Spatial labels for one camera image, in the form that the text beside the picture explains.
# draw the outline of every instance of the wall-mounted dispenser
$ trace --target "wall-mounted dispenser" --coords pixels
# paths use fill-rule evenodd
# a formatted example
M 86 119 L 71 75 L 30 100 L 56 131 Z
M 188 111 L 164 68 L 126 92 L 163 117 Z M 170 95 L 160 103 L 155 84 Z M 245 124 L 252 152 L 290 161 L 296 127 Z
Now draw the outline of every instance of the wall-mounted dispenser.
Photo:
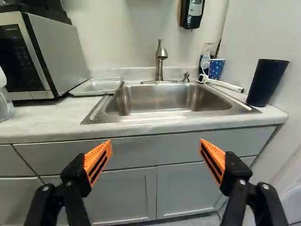
M 199 28 L 205 0 L 181 0 L 180 26 L 189 30 Z

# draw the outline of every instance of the black cup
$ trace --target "black cup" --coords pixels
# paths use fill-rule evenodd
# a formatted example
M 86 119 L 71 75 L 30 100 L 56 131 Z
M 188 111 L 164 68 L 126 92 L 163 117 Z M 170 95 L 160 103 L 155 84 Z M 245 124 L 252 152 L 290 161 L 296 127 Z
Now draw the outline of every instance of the black cup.
M 286 60 L 259 59 L 246 103 L 265 107 L 288 65 Z

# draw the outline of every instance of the gray countertop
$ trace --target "gray countertop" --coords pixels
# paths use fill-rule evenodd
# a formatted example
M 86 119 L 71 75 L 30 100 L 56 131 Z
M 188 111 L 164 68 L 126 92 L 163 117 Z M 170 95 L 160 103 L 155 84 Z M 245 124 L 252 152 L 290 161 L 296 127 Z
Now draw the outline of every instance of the gray countertop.
M 219 90 L 241 101 L 246 95 Z M 80 125 L 101 97 L 64 97 L 43 105 L 16 107 L 14 118 L 0 123 L 0 144 L 111 138 L 173 132 L 225 129 L 285 123 L 287 114 L 270 105 L 262 113 L 191 119 Z

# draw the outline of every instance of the soap dispenser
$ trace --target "soap dispenser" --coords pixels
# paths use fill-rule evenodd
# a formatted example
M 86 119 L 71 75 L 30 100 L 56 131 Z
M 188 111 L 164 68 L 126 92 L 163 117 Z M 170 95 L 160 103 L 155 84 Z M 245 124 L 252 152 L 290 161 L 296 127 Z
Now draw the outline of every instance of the soap dispenser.
M 12 118 L 15 115 L 13 102 L 5 88 L 6 76 L 0 67 L 0 122 Z

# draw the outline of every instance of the microwave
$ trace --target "microwave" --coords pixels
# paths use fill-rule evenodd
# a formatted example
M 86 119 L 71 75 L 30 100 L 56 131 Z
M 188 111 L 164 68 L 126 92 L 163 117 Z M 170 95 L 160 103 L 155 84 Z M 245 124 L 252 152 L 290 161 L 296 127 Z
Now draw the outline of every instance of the microwave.
M 0 66 L 13 100 L 53 99 L 90 76 L 71 22 L 20 11 L 0 13 Z

